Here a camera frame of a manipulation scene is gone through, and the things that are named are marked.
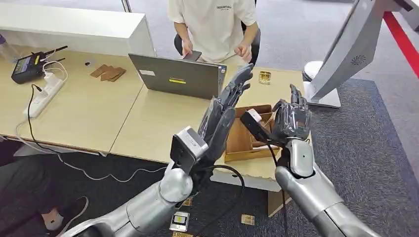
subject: gray laptop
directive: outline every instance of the gray laptop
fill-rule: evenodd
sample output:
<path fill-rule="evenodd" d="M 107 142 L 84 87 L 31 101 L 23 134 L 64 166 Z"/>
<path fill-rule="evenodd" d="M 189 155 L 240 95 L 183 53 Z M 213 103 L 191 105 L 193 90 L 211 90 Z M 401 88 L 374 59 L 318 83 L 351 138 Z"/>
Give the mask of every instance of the gray laptop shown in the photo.
<path fill-rule="evenodd" d="M 227 72 L 225 65 L 128 55 L 150 90 L 211 99 L 221 92 Z"/>

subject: black device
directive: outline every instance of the black device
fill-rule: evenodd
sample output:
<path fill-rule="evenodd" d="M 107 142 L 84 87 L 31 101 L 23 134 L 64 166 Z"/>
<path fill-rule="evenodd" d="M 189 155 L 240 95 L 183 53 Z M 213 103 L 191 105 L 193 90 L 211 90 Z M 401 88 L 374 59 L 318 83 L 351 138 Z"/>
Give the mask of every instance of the black device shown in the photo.
<path fill-rule="evenodd" d="M 17 60 L 16 66 L 12 73 L 12 79 L 17 84 L 32 81 L 43 74 L 42 67 L 46 63 L 45 58 L 47 55 L 67 48 L 67 46 L 51 50 L 48 52 L 32 53 L 29 56 Z"/>
<path fill-rule="evenodd" d="M 183 57 L 183 60 L 188 60 L 188 61 L 197 61 L 198 58 L 201 56 L 201 52 L 199 51 L 193 51 L 191 53 L 188 53 L 185 57 Z"/>

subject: red stripe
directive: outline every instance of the red stripe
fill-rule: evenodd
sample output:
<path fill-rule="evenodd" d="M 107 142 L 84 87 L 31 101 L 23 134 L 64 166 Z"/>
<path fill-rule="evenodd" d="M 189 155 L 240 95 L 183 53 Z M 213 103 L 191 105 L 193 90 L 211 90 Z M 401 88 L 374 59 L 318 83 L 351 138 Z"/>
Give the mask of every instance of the red stripe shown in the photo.
<path fill-rule="evenodd" d="M 412 42 L 410 42 L 409 38 L 407 37 L 406 33 L 403 31 L 399 22 L 397 22 L 392 12 L 386 11 L 384 13 L 383 19 L 385 23 L 387 24 L 388 28 L 390 29 L 390 32 L 393 35 L 394 39 L 396 40 L 397 45 L 399 45 L 400 50 L 402 50 L 402 53 L 405 55 L 408 63 L 412 67 L 416 76 L 419 78 L 419 53 L 418 51 L 416 51 Z"/>

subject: white power strip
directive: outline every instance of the white power strip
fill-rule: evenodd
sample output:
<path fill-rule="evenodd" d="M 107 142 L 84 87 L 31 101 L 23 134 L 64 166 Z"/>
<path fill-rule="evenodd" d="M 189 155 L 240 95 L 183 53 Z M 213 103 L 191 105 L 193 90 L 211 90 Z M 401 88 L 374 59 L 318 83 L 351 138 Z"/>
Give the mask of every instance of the white power strip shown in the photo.
<path fill-rule="evenodd" d="M 47 76 L 45 76 L 45 80 L 47 81 L 47 84 L 44 88 L 42 88 L 43 91 L 48 93 L 47 96 L 42 96 L 40 94 L 36 95 L 36 97 L 33 98 L 31 107 L 29 109 L 29 116 L 31 118 L 36 118 L 38 115 L 44 110 L 44 108 L 48 105 L 48 103 L 52 100 L 52 98 L 58 93 L 58 91 L 63 87 L 64 81 L 61 79 L 58 79 L 54 74 L 48 73 Z M 24 115 L 28 115 L 28 107 L 23 111 Z"/>

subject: black chair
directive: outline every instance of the black chair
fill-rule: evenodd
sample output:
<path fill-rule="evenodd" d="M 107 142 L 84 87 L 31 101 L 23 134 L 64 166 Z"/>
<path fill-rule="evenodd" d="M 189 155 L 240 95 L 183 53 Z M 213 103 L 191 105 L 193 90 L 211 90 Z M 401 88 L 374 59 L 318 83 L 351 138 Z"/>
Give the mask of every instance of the black chair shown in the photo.
<path fill-rule="evenodd" d="M 242 29 L 243 34 L 246 30 L 246 25 L 242 22 Z M 257 30 L 256 37 L 254 38 L 253 42 L 251 43 L 251 60 L 250 62 L 253 64 L 256 64 L 257 57 L 259 56 L 259 45 L 260 45 L 260 29 Z M 180 55 L 182 55 L 182 38 L 179 34 L 176 34 L 174 37 L 174 47 L 179 52 Z"/>

